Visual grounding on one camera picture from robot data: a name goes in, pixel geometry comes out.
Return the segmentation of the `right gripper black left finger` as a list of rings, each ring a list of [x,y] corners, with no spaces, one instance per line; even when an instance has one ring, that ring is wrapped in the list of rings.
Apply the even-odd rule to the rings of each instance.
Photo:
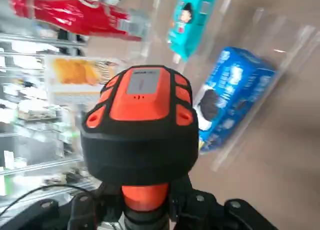
[[[78,190],[66,204],[47,198],[26,207],[10,218],[2,230],[97,230],[108,223],[112,230],[121,230],[120,218],[124,210],[124,199],[120,186],[100,184],[95,190],[87,190],[70,184],[52,184],[30,190],[9,204],[11,207],[27,196],[49,188],[62,187]]]

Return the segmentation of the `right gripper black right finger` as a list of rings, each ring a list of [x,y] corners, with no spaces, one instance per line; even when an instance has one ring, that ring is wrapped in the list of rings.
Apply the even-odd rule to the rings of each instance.
[[[247,201],[221,205],[213,194],[194,189],[188,175],[169,184],[169,217],[175,230],[277,230]]]

